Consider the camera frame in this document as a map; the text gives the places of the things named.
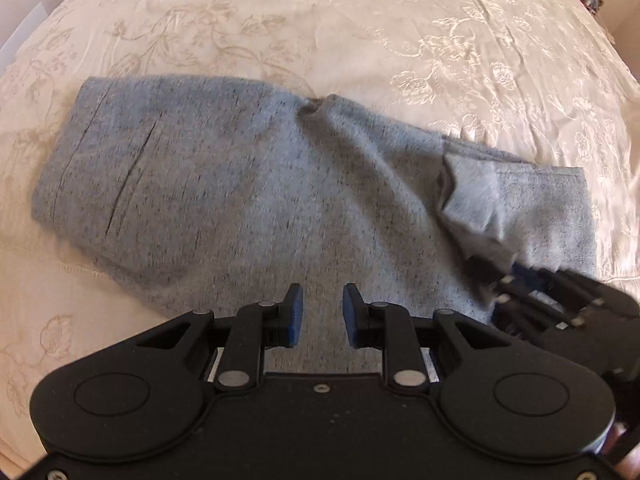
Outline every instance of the metal screw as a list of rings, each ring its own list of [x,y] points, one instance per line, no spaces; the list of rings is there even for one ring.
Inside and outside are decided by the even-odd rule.
[[[314,391],[316,394],[327,394],[331,391],[331,386],[326,383],[318,383],[314,386]]]
[[[424,384],[427,380],[427,376],[418,370],[400,370],[394,375],[394,381],[400,386],[408,386],[415,388]]]
[[[47,473],[47,480],[68,480],[66,475],[62,471],[54,469]]]
[[[227,370],[218,376],[218,382],[229,388],[238,388],[249,382],[249,374],[242,370]]]

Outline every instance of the bed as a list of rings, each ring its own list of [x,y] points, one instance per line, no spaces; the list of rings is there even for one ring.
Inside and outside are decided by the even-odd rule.
[[[581,166],[598,277],[640,298],[640,86],[578,0],[65,0],[0,78],[0,468],[49,371],[161,322],[30,215],[92,75],[235,75]]]

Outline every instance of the cream bedspread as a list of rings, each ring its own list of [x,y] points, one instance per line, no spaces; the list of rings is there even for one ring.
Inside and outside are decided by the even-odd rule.
[[[91,75],[258,78],[540,164],[584,167],[601,279],[640,297],[640,87],[577,0],[66,0],[0,79],[0,468],[42,452],[50,370],[161,316],[30,218]]]

